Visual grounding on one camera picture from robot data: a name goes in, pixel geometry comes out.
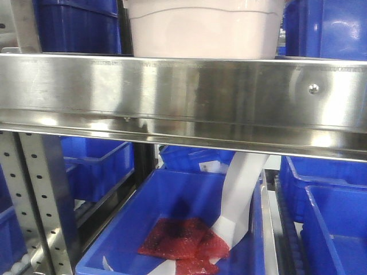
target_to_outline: metal shelf rail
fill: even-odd
[[[2,54],[0,128],[366,160],[367,62]]]
[[[1,163],[39,274],[82,250],[55,135],[367,161],[367,62],[41,54],[32,2],[0,7]]]

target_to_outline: blue bin rim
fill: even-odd
[[[342,261],[339,258],[338,252],[333,244],[333,240],[330,238],[330,232],[327,229],[326,223],[322,217],[321,211],[317,205],[317,202],[313,196],[313,189],[326,189],[326,190],[342,190],[342,191],[348,191],[348,192],[367,192],[367,189],[365,188],[350,188],[348,186],[338,186],[338,187],[329,187],[329,186],[307,186],[306,187],[306,192],[307,192],[307,196],[309,198],[309,203],[311,204],[312,210],[315,213],[316,216],[316,220],[318,222],[318,224],[320,225],[320,229],[322,232],[322,235],[326,241],[326,245],[327,248],[331,254],[331,257],[333,259],[334,262],[334,266],[336,268],[336,270],[338,271],[338,274],[346,274],[346,272],[344,271],[344,267],[342,265]]]
[[[0,213],[0,224],[6,222],[12,215],[15,215],[14,206],[10,206],[8,209]]]
[[[122,144],[120,144],[115,149],[111,150],[110,152],[108,152],[107,154],[102,156],[101,158],[90,158],[90,157],[87,157],[87,158],[72,158],[70,156],[65,156],[64,160],[67,161],[68,164],[71,164],[71,163],[81,164],[83,162],[88,162],[88,164],[99,163],[99,162],[102,162],[105,159],[109,158],[111,155],[113,155],[117,151],[120,151],[120,150],[126,148],[130,144],[131,144],[131,142],[123,142]]]
[[[164,148],[159,152],[160,155],[166,155],[166,154],[170,154],[172,152],[177,152],[177,151],[184,151],[187,149],[191,149],[194,148],[195,150],[205,150],[206,148],[201,148],[201,147],[191,147],[191,146],[177,146],[177,145],[165,145]]]
[[[289,167],[292,171],[293,176],[296,179],[299,179],[303,182],[321,182],[321,183],[328,183],[328,184],[335,185],[335,186],[363,187],[363,185],[350,184],[350,183],[348,183],[347,181],[345,181],[343,179],[333,179],[333,178],[323,178],[323,177],[320,177],[320,176],[303,176],[303,175],[300,175],[297,172],[297,170],[296,170],[296,168],[293,164],[292,158],[290,156],[286,156],[286,160],[287,160],[288,165],[289,165]]]
[[[73,0],[40,0],[39,5],[41,6],[57,6],[57,5],[70,6],[70,7],[75,7],[77,9],[87,10],[87,11],[91,11],[94,13],[99,13],[99,14],[103,14],[106,16],[110,16],[110,17],[116,17],[116,18],[118,17],[117,13],[96,9],[95,7],[91,5],[80,4]]]

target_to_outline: screw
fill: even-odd
[[[316,95],[318,92],[319,92],[320,88],[317,84],[311,84],[309,86],[309,92],[312,94],[312,95]]]

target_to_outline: white plastic tub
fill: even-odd
[[[137,57],[275,57],[284,0],[127,3]]]

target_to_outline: perforated metal upright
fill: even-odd
[[[8,29],[14,30],[16,38],[7,48],[41,52],[33,2],[1,1],[7,8],[2,14],[8,15]],[[33,270],[37,274],[73,274],[81,249],[60,138],[4,131],[0,150]]]

